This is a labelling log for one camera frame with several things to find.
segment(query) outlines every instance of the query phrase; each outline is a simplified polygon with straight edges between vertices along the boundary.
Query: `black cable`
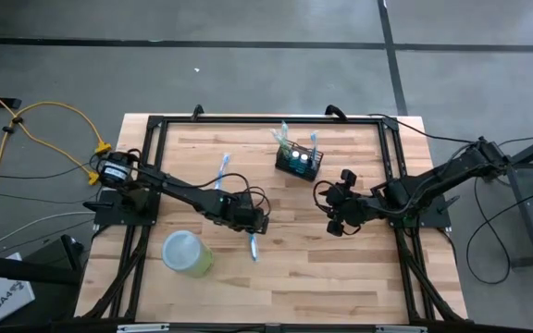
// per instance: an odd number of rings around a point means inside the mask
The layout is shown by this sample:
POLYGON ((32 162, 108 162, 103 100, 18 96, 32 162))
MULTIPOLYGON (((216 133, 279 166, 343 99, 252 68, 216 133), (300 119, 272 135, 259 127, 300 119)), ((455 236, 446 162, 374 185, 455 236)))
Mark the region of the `black cable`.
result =
POLYGON ((342 233, 347 235, 347 236, 352 236, 354 234, 356 234, 357 232, 359 232, 359 230, 361 230, 361 226, 357 227, 357 229, 353 230, 353 232, 349 233, 347 231, 345 231, 344 229, 342 230, 342 233))
MULTIPOLYGON (((533 137, 507 140, 507 141, 505 141, 505 142, 501 142, 501 143, 499 143, 498 146, 501 147, 502 145, 507 144, 507 143, 511 143, 511 142, 521 142, 521 141, 527 141, 527 140, 533 140, 533 137)), ((501 179, 499 179, 499 178, 496 178, 495 181, 498 182, 498 183, 500 183, 500 184, 503 185, 503 186, 511 187, 511 185, 510 185, 508 182, 506 182, 506 181, 504 181, 504 180, 501 180, 501 179)))
MULTIPOLYGON (((474 199, 477 201, 478 211, 480 211, 482 218, 485 220, 485 223, 487 223, 488 221, 487 216, 485 215, 485 212, 482 209, 482 206, 480 205, 480 200, 478 199, 478 186, 477 185, 478 185, 478 178, 474 179, 474 199)), ((480 278, 470 266, 470 260, 468 260, 468 250, 466 250, 466 263, 468 265, 468 269, 470 270, 470 273, 472 273, 475 279, 477 279, 478 281, 482 283, 486 283, 490 285, 497 285, 497 284, 504 282, 509 277, 509 273, 511 272, 511 257, 509 256, 509 253, 507 252, 507 249, 505 248, 505 244, 503 244, 501 237, 499 237, 497 230, 495 230, 495 228, 492 226, 491 223, 487 223, 487 224, 489 225, 490 231, 492 231, 493 235, 495 235, 497 242, 499 243, 499 245, 501 245, 501 248, 503 249, 503 253, 505 253, 505 259, 507 260, 507 268, 505 270, 505 274, 503 275, 503 277, 495 281, 487 281, 487 280, 480 278)))
POLYGON ((314 197, 314 204, 316 204, 316 207, 318 207, 322 212, 328 214, 328 213, 329 213, 329 211, 327 210, 328 207, 325 206, 324 204, 319 203, 319 202, 318 202, 318 199, 317 199, 317 197, 316 197, 316 191, 317 191, 317 188, 318 188, 318 186, 319 186, 320 184, 328 184, 328 185, 330 185, 330 187, 332 187, 332 188, 335 188, 335 189, 337 189, 337 188, 334 186, 333 183, 331 183, 331 182, 329 182, 329 181, 327 181, 327 180, 320 180, 319 182, 317 182, 317 183, 314 185, 314 188, 312 189, 312 196, 314 197))
MULTIPOLYGON (((88 253, 88 252, 91 251, 91 250, 92 250, 92 249, 90 249, 90 250, 86 250, 86 251, 82 251, 82 252, 80 253, 80 255, 84 255, 84 254, 88 253)), ((60 258, 56 258, 55 260, 52 260, 52 261, 46 262, 46 263, 44 263, 44 264, 39 264, 39 265, 52 265, 52 264, 56 264, 56 263, 60 262, 61 260, 63 260, 63 259, 67 259, 67 258, 68 258, 67 256, 63 256, 63 257, 60 257, 60 258)))
POLYGON ((509 277, 509 267, 511 266, 511 259, 509 258, 509 253, 507 253, 507 251, 505 250, 505 247, 504 245, 502 244, 501 242, 501 239, 499 238, 499 236, 497 235, 497 233, 494 231, 492 225, 490 224, 490 221, 494 220, 495 218, 497 218, 498 216, 500 216, 501 214, 507 212, 508 210, 514 208, 514 207, 517 207, 519 204, 522 204, 530 199, 533 198, 533 195, 530 195, 508 207, 506 207, 505 209, 501 210, 501 212, 495 214, 493 217, 487 219, 485 216, 484 216, 484 213, 482 212, 481 210, 481 213, 483 213, 483 216, 485 217, 485 221, 480 225, 478 226, 478 228, 476 228, 476 230, 472 233, 472 236, 470 236, 470 238, 468 239, 468 243, 466 244, 466 263, 468 265, 468 269, 470 269, 470 272, 472 273, 472 275, 480 282, 483 282, 483 283, 487 283, 487 284, 491 284, 491 285, 496 285, 496 284, 499 284, 499 283, 502 283, 504 282, 508 277, 509 277), (489 225, 490 228, 493 230, 493 232, 495 232, 495 236, 497 237, 497 239, 499 240, 500 244, 502 245, 503 247, 503 250, 505 251, 506 255, 507 255, 507 261, 508 261, 508 269, 507 269, 507 273, 505 274, 504 277, 500 278, 499 280, 496 280, 496 281, 485 281, 481 278, 479 278, 475 273, 474 271, 472 270, 472 267, 470 266, 470 243, 472 242, 472 240, 476 237, 476 235, 478 234, 478 232, 482 229, 482 227, 486 226, 486 225, 489 225))
POLYGON ((262 192, 262 198, 260 199, 260 202, 258 202, 256 205, 259 206, 266 198, 267 194, 265 193, 265 190, 261 188, 260 186, 251 186, 248 188, 248 190, 257 189, 262 192))
POLYGON ((88 201, 89 199, 92 199, 93 197, 95 197, 97 195, 98 195, 98 191, 95 194, 92 194, 92 195, 90 195, 89 197, 87 197, 85 199, 76 200, 76 201, 73 201, 73 202, 58 202, 58 201, 54 201, 54 200, 37 199, 37 198, 23 197, 23 196, 19 196, 19 195, 11 195, 11 194, 0 193, 0 196, 6 197, 6 198, 14 198, 14 199, 35 201, 35 202, 48 203, 48 204, 80 204, 80 203, 83 203, 85 201, 88 201))
POLYGON ((137 162, 141 161, 141 156, 143 155, 143 153, 137 148, 131 148, 127 151, 128 154, 132 154, 133 152, 139 153, 139 160, 137 162))
POLYGON ((501 147, 502 145, 511 143, 511 142, 521 142, 521 141, 528 141, 528 140, 533 140, 533 137, 507 140, 507 141, 499 143, 499 146, 501 147))
POLYGON ((20 243, 20 244, 16 244, 16 245, 13 245, 13 246, 8 246, 8 247, 6 247, 4 250, 0 251, 0 253, 4 253, 4 252, 6 252, 6 251, 9 251, 9 250, 11 250, 11 249, 15 249, 15 248, 17 248, 17 247, 19 247, 19 246, 26 245, 26 244, 28 244, 28 243, 32 243, 32 242, 35 242, 35 241, 39 241, 39 240, 41 240, 41 239, 45 239, 45 238, 47 238, 47 237, 49 237, 49 236, 53 236, 53 235, 55 235, 55 234, 57 234, 57 233, 59 233, 59 232, 63 232, 63 231, 66 231, 66 230, 69 230, 69 229, 72 229, 72 228, 76 228, 76 227, 82 226, 82 225, 84 225, 84 224, 86 224, 86 223, 90 223, 90 222, 92 222, 92 221, 93 221, 93 218, 90 218, 90 219, 88 219, 88 220, 86 220, 86 221, 80 222, 80 223, 75 224, 75 225, 73 225, 73 226, 71 226, 71 227, 62 228, 62 229, 59 229, 59 230, 53 231, 53 232, 51 232, 51 233, 48 233, 48 234, 46 234, 46 235, 44 235, 44 236, 40 236, 40 237, 35 238, 35 239, 32 239, 32 240, 27 240, 27 241, 24 241, 24 242, 22 242, 22 243, 20 243))
POLYGON ((414 228, 404 228, 404 235, 408 236, 409 238, 413 238, 413 235, 418 236, 418 231, 421 228, 421 216, 416 217, 416 224, 414 228))
MULTIPOLYGON (((268 200, 267 196, 265 195, 265 190, 263 190, 262 188, 259 188, 258 186, 253 186, 253 188, 257 188, 257 189, 260 189, 262 190, 263 192, 259 192, 259 191, 249 191, 248 193, 250 194, 256 194, 256 195, 260 195, 262 197, 262 199, 260 200, 260 203, 258 203, 256 206, 259 206, 262 202, 266 202, 266 205, 268 206, 268 212, 265 213, 265 216, 269 216, 270 215, 270 212, 271 212, 271 205, 270 205, 270 201, 268 200)), ((235 192, 233 194, 242 194, 242 193, 245 193, 246 191, 239 191, 239 192, 235 192)))
POLYGON ((445 239, 446 239, 446 240, 450 243, 450 245, 452 246, 453 260, 455 261, 455 264, 458 265, 458 256, 456 255, 455 244, 453 244, 453 240, 452 240, 452 238, 451 238, 450 235, 448 235, 448 233, 445 232, 445 230, 443 230, 442 228, 437 228, 437 231, 439 231, 441 234, 443 234, 443 236, 445 237, 445 239))
POLYGON ((97 155, 97 154, 93 154, 92 157, 90 157, 90 160, 88 161, 88 165, 89 165, 94 171, 96 171, 96 173, 99 175, 100 173, 99 173, 98 170, 96 169, 97 165, 96 165, 96 166, 93 166, 93 165, 92 165, 93 159, 94 159, 95 157, 98 157, 98 163, 100 163, 100 156, 97 155))
POLYGON ((415 132, 417 132, 419 134, 425 135, 426 137, 431 138, 431 139, 445 140, 445 141, 451 141, 451 142, 472 143, 469 140, 446 138, 446 137, 441 137, 441 136, 438 136, 438 135, 427 134, 424 131, 421 131, 419 129, 415 129, 414 127, 412 127, 410 125, 404 124, 403 122, 401 122, 400 120, 396 119, 395 117, 390 117, 390 116, 382 115, 382 114, 368 114, 368 116, 380 116, 380 117, 386 117, 388 119, 392 119, 393 121, 395 121, 395 122, 397 122, 397 123, 409 128, 411 130, 414 130, 415 132))
POLYGON ((72 167, 69 170, 66 170, 66 171, 63 171, 63 172, 59 172, 59 173, 56 173, 56 174, 50 175, 50 176, 28 176, 28 177, 23 177, 23 176, 0 175, 0 178, 3 178, 3 179, 51 179, 51 178, 54 178, 54 177, 59 177, 59 176, 66 175, 66 174, 68 174, 71 171, 77 170, 80 167, 85 167, 85 166, 87 166, 89 164, 90 164, 89 162, 88 163, 84 163, 82 165, 72 167))

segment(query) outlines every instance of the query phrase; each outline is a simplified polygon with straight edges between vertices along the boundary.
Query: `bottle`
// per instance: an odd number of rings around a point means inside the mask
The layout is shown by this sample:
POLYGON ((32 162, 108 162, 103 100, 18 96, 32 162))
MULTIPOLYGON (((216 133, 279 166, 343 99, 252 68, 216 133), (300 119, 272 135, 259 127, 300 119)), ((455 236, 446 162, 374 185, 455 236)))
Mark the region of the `bottle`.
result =
POLYGON ((300 165, 300 152, 293 151, 291 153, 291 159, 289 161, 289 167, 293 170, 297 169, 297 167, 300 165))
POLYGON ((305 172, 305 168, 307 167, 307 154, 302 154, 300 157, 300 163, 297 166, 297 172, 303 174, 305 172))

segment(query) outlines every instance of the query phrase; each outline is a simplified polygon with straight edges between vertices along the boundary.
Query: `plastic cup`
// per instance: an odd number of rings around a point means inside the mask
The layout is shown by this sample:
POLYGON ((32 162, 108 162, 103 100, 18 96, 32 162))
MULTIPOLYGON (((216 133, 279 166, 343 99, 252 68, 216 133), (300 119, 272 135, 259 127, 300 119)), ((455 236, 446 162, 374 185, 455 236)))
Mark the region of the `plastic cup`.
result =
POLYGON ((213 253, 195 234, 180 230, 169 235, 164 241, 162 260, 175 272, 200 278, 213 265, 213 253))

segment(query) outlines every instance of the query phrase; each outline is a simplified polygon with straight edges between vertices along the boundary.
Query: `gray concrete floor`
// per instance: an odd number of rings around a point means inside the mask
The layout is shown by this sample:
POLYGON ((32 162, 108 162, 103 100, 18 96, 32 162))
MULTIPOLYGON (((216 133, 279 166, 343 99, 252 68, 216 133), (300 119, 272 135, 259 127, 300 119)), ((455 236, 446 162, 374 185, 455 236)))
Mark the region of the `gray concrete floor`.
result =
MULTIPOLYGON (((533 1, 387 0, 387 5, 396 43, 533 44, 533 1)), ((0 0, 0 35, 383 42, 375 0, 0 0)), ((470 140, 484 135, 496 142, 533 136, 532 53, 400 52, 398 64, 409 115, 422 116, 429 133, 470 140)), ((199 103, 211 113, 319 114, 335 104, 349 114, 396 115, 385 51, 0 46, 0 95, 17 96, 24 105, 42 100, 75 105, 109 142, 116 141, 124 113, 191 112, 199 103)), ((0 129, 7 122, 0 110, 0 129)), ((95 143, 83 121, 65 110, 34 111, 27 126, 83 161, 95 143)), ((457 148, 429 144, 436 165, 457 148)), ((64 157, 17 134, 0 174, 51 174, 69 167, 64 157)), ((93 193, 80 172, 42 181, 0 179, 0 191, 59 201, 93 193)), ((471 181, 450 194, 462 197, 450 213, 464 263, 465 243, 481 216, 471 181)), ((498 184, 481 183, 479 195, 488 216, 514 201, 498 184)), ((0 237, 40 216, 76 210, 83 208, 0 197, 0 237)), ((2 245, 84 219, 44 223, 2 245)), ((495 225, 513 257, 530 254, 518 211, 495 225)), ((89 247, 89 225, 70 234, 89 247)), ((20 250, 29 253, 41 245, 20 250)), ((502 274, 504 257, 487 230, 473 243, 472 255, 482 277, 502 274)), ((477 282, 464 264, 459 272, 470 318, 533 328, 533 268, 513 271, 499 286, 477 282)))

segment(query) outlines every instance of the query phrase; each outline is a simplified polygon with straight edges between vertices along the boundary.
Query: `white label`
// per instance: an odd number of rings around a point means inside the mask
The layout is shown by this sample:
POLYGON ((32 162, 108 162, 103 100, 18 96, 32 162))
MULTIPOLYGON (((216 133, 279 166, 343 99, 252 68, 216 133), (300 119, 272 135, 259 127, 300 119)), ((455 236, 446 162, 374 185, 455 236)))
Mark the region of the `white label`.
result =
POLYGON ((129 168, 124 167, 124 166, 119 166, 112 162, 106 162, 104 173, 124 180, 129 175, 129 168))

